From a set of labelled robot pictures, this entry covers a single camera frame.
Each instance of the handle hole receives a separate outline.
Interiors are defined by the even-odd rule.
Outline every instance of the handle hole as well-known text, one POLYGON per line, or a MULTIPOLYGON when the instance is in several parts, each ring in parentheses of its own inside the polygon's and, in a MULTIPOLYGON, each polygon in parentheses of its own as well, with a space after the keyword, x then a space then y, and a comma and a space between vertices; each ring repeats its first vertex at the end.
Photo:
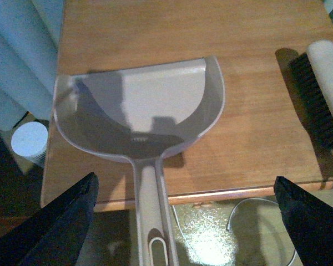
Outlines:
POLYGON ((155 237, 149 242, 149 254, 152 266, 168 266, 167 245, 164 239, 155 237))

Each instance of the floor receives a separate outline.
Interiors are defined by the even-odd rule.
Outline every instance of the floor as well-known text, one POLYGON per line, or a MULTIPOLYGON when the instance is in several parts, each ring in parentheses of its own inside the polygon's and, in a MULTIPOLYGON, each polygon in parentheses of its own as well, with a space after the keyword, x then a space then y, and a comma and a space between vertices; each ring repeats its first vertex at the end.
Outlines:
MULTIPOLYGON (((27 116, 21 124, 33 120, 27 116)), ((0 216, 30 216, 39 210, 43 169, 12 152, 14 131, 0 132, 0 216)), ((333 206, 333 190, 314 195, 333 206)), ((180 265, 287 265, 294 247, 276 205, 244 202, 226 230, 239 201, 175 206, 185 237, 173 216, 180 265)), ((95 213, 77 265, 138 265, 134 211, 95 213)), ((302 265, 300 259, 293 265, 302 265)))

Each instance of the white cup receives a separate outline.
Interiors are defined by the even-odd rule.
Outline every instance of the white cup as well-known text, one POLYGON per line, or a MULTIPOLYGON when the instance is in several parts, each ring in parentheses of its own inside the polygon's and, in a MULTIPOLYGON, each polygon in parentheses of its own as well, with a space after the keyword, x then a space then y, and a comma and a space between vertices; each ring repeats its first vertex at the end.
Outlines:
POLYGON ((11 147, 17 155, 44 168, 47 141, 47 128, 39 122, 28 122, 14 132, 11 147))

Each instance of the dustpan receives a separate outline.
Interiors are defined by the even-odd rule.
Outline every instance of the dustpan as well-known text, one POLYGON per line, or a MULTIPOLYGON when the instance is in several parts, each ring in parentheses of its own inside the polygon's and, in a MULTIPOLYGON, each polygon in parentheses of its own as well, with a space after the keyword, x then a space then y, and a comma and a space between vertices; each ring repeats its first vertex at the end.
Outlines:
POLYGON ((179 265, 171 229, 163 159, 201 138, 225 104, 216 57, 84 75, 60 75, 54 118, 73 146, 134 169, 139 264, 179 265))

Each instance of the brush handle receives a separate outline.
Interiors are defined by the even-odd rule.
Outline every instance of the brush handle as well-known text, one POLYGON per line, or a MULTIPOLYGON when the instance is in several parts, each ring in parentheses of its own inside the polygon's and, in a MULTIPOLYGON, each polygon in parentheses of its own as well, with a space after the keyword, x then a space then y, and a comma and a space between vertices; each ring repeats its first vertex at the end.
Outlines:
POLYGON ((306 53, 333 116, 333 43, 329 40, 314 42, 307 47, 306 53))

